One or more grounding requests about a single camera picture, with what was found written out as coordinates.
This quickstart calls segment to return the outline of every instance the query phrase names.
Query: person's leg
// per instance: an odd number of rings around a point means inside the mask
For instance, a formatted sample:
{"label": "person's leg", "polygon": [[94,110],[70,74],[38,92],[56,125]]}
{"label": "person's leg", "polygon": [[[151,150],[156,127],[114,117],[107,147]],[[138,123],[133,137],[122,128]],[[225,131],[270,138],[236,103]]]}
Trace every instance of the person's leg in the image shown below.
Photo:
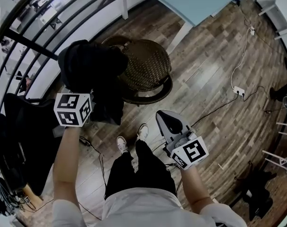
{"label": "person's leg", "polygon": [[111,168],[105,199],[114,193],[135,187],[135,173],[132,167],[133,157],[127,149],[126,140],[122,136],[118,136],[117,146],[122,155],[115,160]]}
{"label": "person's leg", "polygon": [[175,183],[165,164],[159,160],[145,143],[148,126],[143,124],[138,131],[136,153],[138,156],[137,186],[159,188],[176,195]]}
{"label": "person's leg", "polygon": [[277,99],[278,101],[282,102],[282,99],[286,95],[287,95],[287,84],[285,84],[283,87],[281,87],[277,91],[275,91],[274,88],[272,88],[272,87],[270,88],[271,99],[274,99],[274,100]]}

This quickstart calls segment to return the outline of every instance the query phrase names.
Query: white shirt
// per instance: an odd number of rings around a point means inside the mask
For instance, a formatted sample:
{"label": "white shirt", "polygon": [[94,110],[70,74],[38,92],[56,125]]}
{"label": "white shirt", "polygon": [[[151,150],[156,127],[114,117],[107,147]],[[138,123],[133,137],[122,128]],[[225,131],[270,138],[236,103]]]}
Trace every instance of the white shirt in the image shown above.
{"label": "white shirt", "polygon": [[[209,204],[195,214],[183,210],[171,192],[155,188],[131,188],[111,195],[105,202],[102,219],[96,227],[247,227],[225,204]],[[75,204],[56,200],[53,227],[86,227],[86,224]]]}

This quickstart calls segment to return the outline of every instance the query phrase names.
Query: person's arm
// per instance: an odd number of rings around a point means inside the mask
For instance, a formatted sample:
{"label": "person's arm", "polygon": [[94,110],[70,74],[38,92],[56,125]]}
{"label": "person's arm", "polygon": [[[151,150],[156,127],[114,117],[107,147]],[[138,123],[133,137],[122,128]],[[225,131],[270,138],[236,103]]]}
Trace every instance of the person's arm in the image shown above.
{"label": "person's arm", "polygon": [[69,127],[64,131],[53,166],[54,200],[67,200],[78,208],[75,183],[78,171],[80,130],[79,127]]}
{"label": "person's arm", "polygon": [[213,203],[195,166],[181,170],[181,178],[183,190],[194,213],[199,214],[206,205]]}

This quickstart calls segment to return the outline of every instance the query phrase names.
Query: metal railing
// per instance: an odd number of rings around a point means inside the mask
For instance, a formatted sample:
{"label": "metal railing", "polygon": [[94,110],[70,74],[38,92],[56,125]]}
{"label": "metal railing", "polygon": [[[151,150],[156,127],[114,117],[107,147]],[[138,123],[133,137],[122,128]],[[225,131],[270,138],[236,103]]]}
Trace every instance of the metal railing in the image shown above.
{"label": "metal railing", "polygon": [[[44,66],[48,63],[50,59],[57,60],[58,56],[55,54],[55,52],[60,48],[60,46],[78,29],[80,26],[82,26],[86,21],[88,21],[92,16],[94,16],[97,12],[102,10],[104,7],[109,5],[115,0],[89,0],[86,3],[82,4],[82,6],[69,18],[67,18],[56,30],[54,30],[53,34],[46,40],[46,42],[43,45],[40,45],[37,40],[40,38],[40,36],[44,33],[44,31],[50,26],[55,20],[58,19],[58,16],[62,14],[64,11],[66,11],[68,8],[70,8],[75,2],[81,1],[81,0],[70,0],[65,5],[63,5],[59,10],[56,11],[56,13],[39,29],[39,31],[33,36],[33,38],[26,38],[24,35],[26,31],[31,27],[33,22],[39,18],[43,14],[43,12],[51,6],[52,2],[55,0],[47,0],[41,7],[38,8],[36,13],[29,19],[29,21],[24,25],[24,27],[20,30],[19,33],[13,31],[10,27],[15,21],[15,19],[23,12],[23,10],[28,6],[31,5],[31,2],[33,0],[20,0],[20,2],[13,8],[13,10],[7,15],[6,19],[3,21],[2,25],[0,26],[0,44],[4,37],[8,37],[14,41],[12,46],[10,47],[9,51],[7,52],[7,55],[5,59],[3,60],[3,63],[0,67],[0,78],[2,76],[2,73],[4,72],[4,69],[6,68],[6,64],[8,63],[8,60],[10,59],[10,56],[12,55],[12,52],[16,48],[17,44],[20,43],[27,48],[24,50],[24,52],[21,54],[18,62],[16,63],[15,67],[13,68],[13,71],[9,77],[8,83],[5,87],[4,93],[2,95],[1,103],[0,103],[0,112],[3,106],[3,99],[5,94],[8,92],[11,83],[13,79],[16,77],[17,72],[20,68],[20,65],[23,63],[26,55],[30,50],[33,50],[36,52],[36,55],[34,59],[29,64],[28,68],[24,72],[16,90],[15,94],[17,95],[22,83],[26,79],[27,75],[35,65],[36,61],[39,59],[41,55],[45,56],[46,58],[41,63],[41,66],[38,68],[37,72],[35,73],[34,77],[32,78],[31,83],[28,85],[25,96],[27,95],[29,89],[32,87],[33,83],[35,82],[35,79],[39,75],[39,73],[42,71]],[[51,42],[54,41],[54,39],[61,35],[61,31],[67,27],[79,14],[83,13],[85,9],[90,7],[91,5],[96,4],[96,8],[85,17],[77,21],[77,24],[71,29],[70,31],[64,35],[63,39],[61,39],[60,42],[58,42],[53,48],[48,48]]]}

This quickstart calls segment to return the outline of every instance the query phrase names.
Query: black pants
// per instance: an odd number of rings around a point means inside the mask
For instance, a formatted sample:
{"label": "black pants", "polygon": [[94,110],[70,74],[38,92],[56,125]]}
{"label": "black pants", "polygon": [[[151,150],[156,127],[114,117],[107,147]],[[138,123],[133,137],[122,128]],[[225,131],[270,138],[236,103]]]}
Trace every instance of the black pants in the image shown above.
{"label": "black pants", "polygon": [[116,192],[134,187],[159,188],[176,195],[175,183],[165,164],[159,160],[141,140],[135,144],[138,156],[138,171],[132,167],[130,152],[115,160],[108,180],[105,199]]}
{"label": "black pants", "polygon": [[287,84],[285,84],[283,87],[281,87],[280,89],[278,89],[277,91],[275,91],[275,96],[276,99],[280,102],[282,102],[282,99],[284,98],[284,96],[287,95]]}

